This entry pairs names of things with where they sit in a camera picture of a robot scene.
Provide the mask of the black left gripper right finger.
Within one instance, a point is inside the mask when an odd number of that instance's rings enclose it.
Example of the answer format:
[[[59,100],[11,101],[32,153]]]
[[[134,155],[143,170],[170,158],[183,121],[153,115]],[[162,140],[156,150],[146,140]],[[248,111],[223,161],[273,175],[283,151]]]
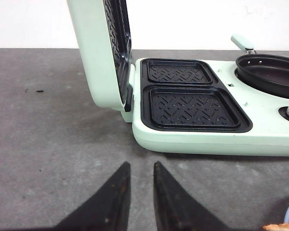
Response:
[[[227,231],[162,165],[154,164],[154,209],[159,231]]]

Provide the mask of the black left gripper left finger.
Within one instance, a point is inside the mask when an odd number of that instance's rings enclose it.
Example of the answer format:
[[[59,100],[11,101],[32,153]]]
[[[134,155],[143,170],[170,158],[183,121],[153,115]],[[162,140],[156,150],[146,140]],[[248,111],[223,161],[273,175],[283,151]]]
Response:
[[[131,165],[124,162],[102,187],[64,218],[61,231],[126,231],[131,204]]]

